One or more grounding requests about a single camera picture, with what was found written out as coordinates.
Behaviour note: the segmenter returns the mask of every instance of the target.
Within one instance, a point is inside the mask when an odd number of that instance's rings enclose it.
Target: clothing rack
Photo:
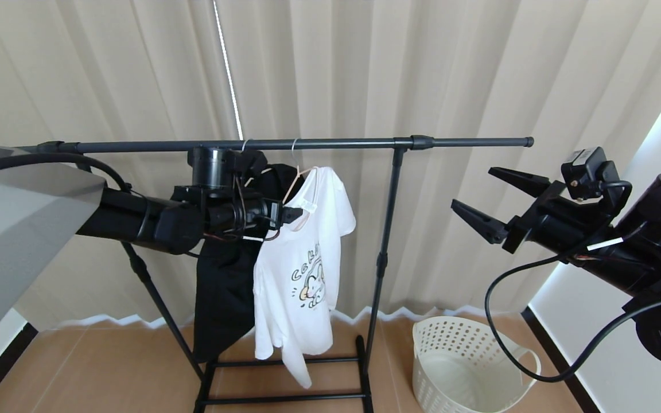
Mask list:
[[[113,152],[176,152],[189,151],[195,147],[218,149],[255,149],[259,151],[270,150],[303,150],[303,149],[394,149],[391,161],[391,177],[384,217],[384,227],[381,245],[376,265],[376,282],[372,300],[372,312],[369,321],[369,333],[364,347],[364,338],[356,337],[356,356],[351,357],[320,357],[305,359],[306,363],[356,363],[359,366],[360,390],[359,392],[344,392],[333,394],[309,393],[304,395],[267,396],[247,398],[211,398],[209,397],[213,375],[218,368],[241,368],[246,366],[271,366],[282,364],[281,360],[252,360],[252,361],[210,361],[205,369],[194,358],[190,347],[178,329],[165,301],[162,300],[152,280],[142,278],[152,301],[165,319],[165,323],[175,336],[181,350],[194,369],[200,380],[200,390],[195,400],[194,413],[205,410],[205,406],[215,404],[237,403],[277,403],[298,402],[299,400],[328,400],[339,398],[360,398],[364,413],[373,413],[372,392],[369,382],[369,363],[371,360],[374,331],[376,329],[377,313],[381,297],[381,287],[388,262],[387,249],[391,235],[391,223],[394,217],[394,203],[399,188],[399,175],[402,170],[402,159],[407,150],[419,151],[430,148],[454,148],[476,146],[525,146],[534,144],[532,138],[466,138],[466,139],[435,139],[430,136],[413,135],[409,138],[384,139],[263,139],[262,141],[154,141],[154,142],[102,142],[102,143],[63,143],[52,142],[39,146],[24,147],[31,152],[69,152],[76,154],[113,153]]]

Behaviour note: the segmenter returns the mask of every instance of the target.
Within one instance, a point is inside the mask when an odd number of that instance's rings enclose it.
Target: tile floor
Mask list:
[[[543,360],[543,373],[553,364],[520,316],[499,317],[501,331]],[[350,325],[334,320],[333,348],[326,355],[352,356],[354,338],[367,335],[368,317]],[[420,413],[412,392],[413,322],[397,317],[378,324],[370,364],[374,408],[377,412]],[[183,328],[192,342],[192,326]],[[254,342],[244,338],[222,360],[252,358]],[[359,389],[354,363],[310,364],[314,392]],[[140,324],[115,326],[100,322],[90,327],[42,332],[33,340],[0,385],[1,412],[191,412],[199,382],[167,328],[145,329]],[[302,393],[284,366],[219,369],[213,396],[291,395]],[[281,404],[208,406],[205,413],[361,411],[359,400],[315,400]],[[511,410],[578,412],[566,385],[537,383]]]

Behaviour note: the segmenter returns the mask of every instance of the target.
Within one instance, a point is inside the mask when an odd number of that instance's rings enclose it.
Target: curtain fold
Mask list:
[[[511,256],[449,209],[459,198],[504,221],[524,212],[532,199],[490,166],[559,178],[567,155],[600,145],[624,167],[661,110],[661,1],[217,5],[246,139],[535,137],[530,149],[406,155],[385,311],[482,306],[496,275],[551,254]],[[356,314],[372,296],[391,152],[296,157],[334,167],[351,196],[339,307]],[[510,280],[493,305],[521,310],[550,271]]]
[[[511,256],[449,209],[501,220],[531,199],[491,166],[559,177],[601,145],[621,168],[661,110],[661,0],[218,0],[245,139],[534,136],[522,148],[408,152],[382,309],[481,306]],[[0,145],[238,139],[213,2],[0,2]],[[344,238],[339,309],[370,305],[391,151],[268,151],[332,166],[357,228]],[[190,180],[184,154],[102,154],[141,193]],[[178,321],[192,313],[195,260],[140,248]],[[550,267],[501,286],[522,309]],[[22,296],[38,329],[106,313],[158,317],[115,241],[74,237]]]

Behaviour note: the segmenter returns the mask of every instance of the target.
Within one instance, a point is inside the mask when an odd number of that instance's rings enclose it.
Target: black baseboard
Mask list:
[[[11,341],[7,349],[0,355],[0,383],[10,372],[11,368],[17,362],[19,357],[24,353],[29,343],[37,335],[37,330],[32,327],[32,324],[26,324],[22,331],[17,334],[14,340]]]
[[[522,311],[522,317],[527,321],[530,330],[535,334],[535,337],[537,337],[542,348],[545,349],[550,360],[553,361],[555,368],[558,369],[558,373],[567,369],[569,365],[567,364],[566,359],[562,356],[558,346],[553,342],[553,338],[547,334],[547,331],[545,331],[540,320],[535,316],[535,313],[532,312],[532,309],[529,307],[525,308],[524,311]],[[584,413],[601,413],[601,411],[598,410],[598,406],[593,402],[593,399],[590,398],[590,394],[585,391],[585,387],[583,387],[583,384],[578,380],[577,376],[567,379],[565,384],[567,384],[570,392],[573,393],[575,400],[578,402],[580,409],[583,410]]]

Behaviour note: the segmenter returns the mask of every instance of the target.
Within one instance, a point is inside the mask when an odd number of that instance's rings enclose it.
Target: laundry basket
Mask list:
[[[530,353],[500,334],[517,359]],[[491,328],[461,317],[430,317],[413,327],[413,387],[425,413],[498,413],[514,406],[534,380],[506,358]]]

